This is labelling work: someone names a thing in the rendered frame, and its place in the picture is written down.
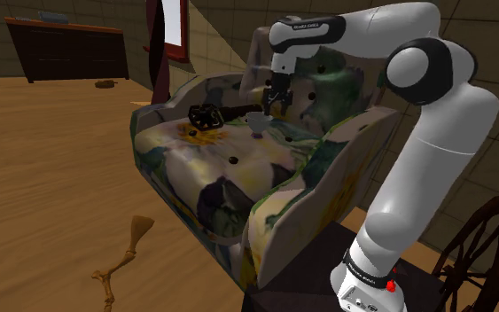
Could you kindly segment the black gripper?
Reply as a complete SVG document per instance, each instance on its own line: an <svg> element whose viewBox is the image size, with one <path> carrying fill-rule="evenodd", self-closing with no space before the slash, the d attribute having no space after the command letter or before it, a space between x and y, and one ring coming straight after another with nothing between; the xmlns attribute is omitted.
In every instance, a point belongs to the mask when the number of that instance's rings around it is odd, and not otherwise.
<svg viewBox="0 0 499 312"><path fill-rule="evenodd" d="M292 104L292 92L290 91L291 76L289 74L273 73L265 82L265 89L262 95L263 112L270 115L272 102L280 101L281 111L286 112Z"/></svg>

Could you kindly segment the white cup with purple base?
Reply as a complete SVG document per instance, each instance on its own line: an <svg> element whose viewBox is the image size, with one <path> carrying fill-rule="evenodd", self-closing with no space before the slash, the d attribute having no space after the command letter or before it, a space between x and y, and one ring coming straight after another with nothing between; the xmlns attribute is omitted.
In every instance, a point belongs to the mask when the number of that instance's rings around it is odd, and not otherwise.
<svg viewBox="0 0 499 312"><path fill-rule="evenodd" d="M268 128L273 117L263 112L249 112L246 114L246 120L250 130L252 130L251 137L262 138L263 131Z"/></svg>

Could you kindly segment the floral patterned sofa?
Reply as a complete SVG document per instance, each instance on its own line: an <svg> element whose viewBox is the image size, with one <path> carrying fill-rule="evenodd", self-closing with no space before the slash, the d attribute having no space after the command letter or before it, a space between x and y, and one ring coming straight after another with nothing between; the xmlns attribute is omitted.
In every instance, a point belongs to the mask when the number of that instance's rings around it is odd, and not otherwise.
<svg viewBox="0 0 499 312"><path fill-rule="evenodd" d="M261 137L245 116L191 125L193 105L259 103L271 57L259 27L243 73L197 76L130 122L142 176L241 288L266 285L360 203L398 120L379 103L383 59L322 48L297 62L292 104L271 107Z"/></svg>

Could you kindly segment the red framed window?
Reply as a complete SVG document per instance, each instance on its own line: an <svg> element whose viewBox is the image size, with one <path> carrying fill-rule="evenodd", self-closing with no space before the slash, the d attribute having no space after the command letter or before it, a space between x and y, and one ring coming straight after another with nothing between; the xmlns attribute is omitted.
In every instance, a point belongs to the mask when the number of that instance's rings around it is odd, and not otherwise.
<svg viewBox="0 0 499 312"><path fill-rule="evenodd" d="M162 7L164 16L164 42L169 60L189 63L188 0L145 0L146 26L152 34L155 13Z"/></svg>

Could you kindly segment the dark robot stand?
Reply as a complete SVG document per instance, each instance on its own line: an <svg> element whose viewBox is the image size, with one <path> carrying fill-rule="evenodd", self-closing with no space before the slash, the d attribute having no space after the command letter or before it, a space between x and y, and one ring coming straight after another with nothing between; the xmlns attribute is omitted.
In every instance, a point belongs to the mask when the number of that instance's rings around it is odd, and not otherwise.
<svg viewBox="0 0 499 312"><path fill-rule="evenodd" d="M330 274L354 239L331 222L269 283L247 288L241 312L344 312ZM398 261L395 281L409 312L434 312L441 302L443 282L405 260Z"/></svg>

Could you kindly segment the tan wooden lamp stand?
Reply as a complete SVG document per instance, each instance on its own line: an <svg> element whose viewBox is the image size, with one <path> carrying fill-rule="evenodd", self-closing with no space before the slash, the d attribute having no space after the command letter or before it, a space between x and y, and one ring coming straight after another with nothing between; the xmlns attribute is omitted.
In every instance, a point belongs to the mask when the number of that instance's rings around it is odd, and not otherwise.
<svg viewBox="0 0 499 312"><path fill-rule="evenodd" d="M139 240L147 233L154 225L154 220L150 217L134 215L130 224L130 241L129 247L125 251L121 260L112 266L110 269L103 271L95 270L91 277L98 280L104 288L105 306L103 312L112 312L115 298L111 287L111 276L116 270L122 268L136 258L136 246Z"/></svg>

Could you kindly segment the dark wooden dresser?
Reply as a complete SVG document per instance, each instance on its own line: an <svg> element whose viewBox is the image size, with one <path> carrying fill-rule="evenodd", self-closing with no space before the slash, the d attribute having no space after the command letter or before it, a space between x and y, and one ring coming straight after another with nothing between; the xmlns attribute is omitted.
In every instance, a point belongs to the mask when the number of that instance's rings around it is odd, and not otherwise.
<svg viewBox="0 0 499 312"><path fill-rule="evenodd" d="M129 78L123 32L118 28L4 20L30 83Z"/></svg>

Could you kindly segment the dark wooden spinning wheel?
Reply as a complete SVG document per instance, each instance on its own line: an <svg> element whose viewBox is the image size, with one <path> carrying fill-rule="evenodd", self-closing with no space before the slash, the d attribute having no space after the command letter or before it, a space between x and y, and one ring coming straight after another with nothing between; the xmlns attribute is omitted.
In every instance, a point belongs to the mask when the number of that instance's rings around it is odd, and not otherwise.
<svg viewBox="0 0 499 312"><path fill-rule="evenodd" d="M495 312L499 305L499 196L472 214L432 271L444 279L434 312Z"/></svg>

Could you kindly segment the black wireframe flashlight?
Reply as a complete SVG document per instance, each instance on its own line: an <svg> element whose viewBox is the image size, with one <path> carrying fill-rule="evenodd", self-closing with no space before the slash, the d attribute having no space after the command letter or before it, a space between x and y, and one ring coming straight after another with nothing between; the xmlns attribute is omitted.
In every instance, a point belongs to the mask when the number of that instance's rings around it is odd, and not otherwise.
<svg viewBox="0 0 499 312"><path fill-rule="evenodd" d="M219 129L225 122L233 121L250 112L261 113L262 108L260 105L218 107L206 103L202 105L191 105L188 112L188 118L191 125L197 130L208 131L211 129Z"/></svg>

